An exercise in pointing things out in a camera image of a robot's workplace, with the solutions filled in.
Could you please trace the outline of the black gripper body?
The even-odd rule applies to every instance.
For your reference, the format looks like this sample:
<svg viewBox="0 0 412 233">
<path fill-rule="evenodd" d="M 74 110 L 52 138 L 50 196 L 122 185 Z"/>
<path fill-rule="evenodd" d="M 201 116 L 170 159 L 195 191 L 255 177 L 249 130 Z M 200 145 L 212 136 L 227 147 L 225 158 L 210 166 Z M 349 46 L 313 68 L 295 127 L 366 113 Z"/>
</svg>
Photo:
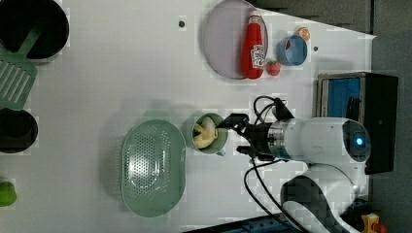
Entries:
<svg viewBox="0 0 412 233">
<path fill-rule="evenodd" d="M 251 158 L 258 160 L 273 160 L 275 155 L 269 149 L 268 131 L 270 123 L 261 123 L 258 125 L 249 124 L 242 131 L 242 137 L 249 142 L 249 146 L 256 150 L 256 155 Z"/>
</svg>

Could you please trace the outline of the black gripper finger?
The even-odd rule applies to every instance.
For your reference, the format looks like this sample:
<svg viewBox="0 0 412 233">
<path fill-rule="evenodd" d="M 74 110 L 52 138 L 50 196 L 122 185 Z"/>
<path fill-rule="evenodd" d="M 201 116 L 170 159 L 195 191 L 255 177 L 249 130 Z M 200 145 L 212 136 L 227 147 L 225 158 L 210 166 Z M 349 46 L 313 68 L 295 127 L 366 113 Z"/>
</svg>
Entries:
<svg viewBox="0 0 412 233">
<path fill-rule="evenodd" d="M 249 126 L 249 116 L 232 113 L 221 122 L 221 128 L 242 130 Z"/>
<path fill-rule="evenodd" d="M 247 155 L 249 155 L 249 156 L 255 156 L 255 155 L 256 155 L 256 150 L 255 150 L 253 147 L 251 147 L 251 146 L 238 146 L 238 147 L 236 148 L 236 150 L 237 150 L 239 153 L 247 154 Z"/>
</svg>

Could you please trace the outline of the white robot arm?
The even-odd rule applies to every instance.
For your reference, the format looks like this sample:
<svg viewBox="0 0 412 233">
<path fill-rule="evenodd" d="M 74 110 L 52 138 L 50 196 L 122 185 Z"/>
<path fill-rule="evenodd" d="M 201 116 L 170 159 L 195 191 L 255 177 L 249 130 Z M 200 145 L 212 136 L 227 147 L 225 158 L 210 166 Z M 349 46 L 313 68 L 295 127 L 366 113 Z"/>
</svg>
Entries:
<svg viewBox="0 0 412 233">
<path fill-rule="evenodd" d="M 367 187 L 371 140 L 362 124 L 342 117 L 288 115 L 254 125 L 247 115 L 232 114 L 218 126 L 248 141 L 238 148 L 241 153 L 307 165 L 280 188 L 280 210 L 292 226 L 307 233 L 361 233 L 342 215 Z"/>
</svg>

